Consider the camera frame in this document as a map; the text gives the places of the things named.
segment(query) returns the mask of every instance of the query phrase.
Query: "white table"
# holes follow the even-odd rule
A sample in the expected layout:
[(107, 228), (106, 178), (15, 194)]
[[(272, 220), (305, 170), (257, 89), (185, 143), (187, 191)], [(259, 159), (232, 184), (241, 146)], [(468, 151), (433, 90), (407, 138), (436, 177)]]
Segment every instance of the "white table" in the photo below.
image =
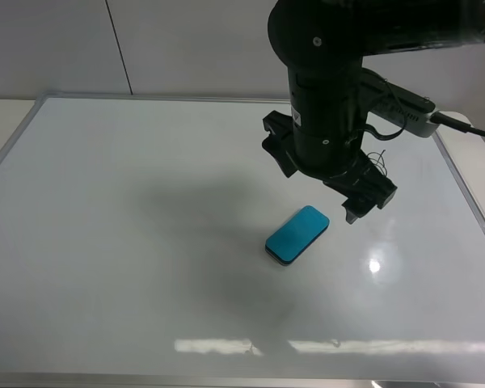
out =
[[(261, 150), (272, 109), (44, 102), (0, 164), (0, 383), (485, 382), (485, 235), (435, 142), (367, 137), (399, 190), (349, 226)], [(303, 205), (332, 223), (282, 268)]]

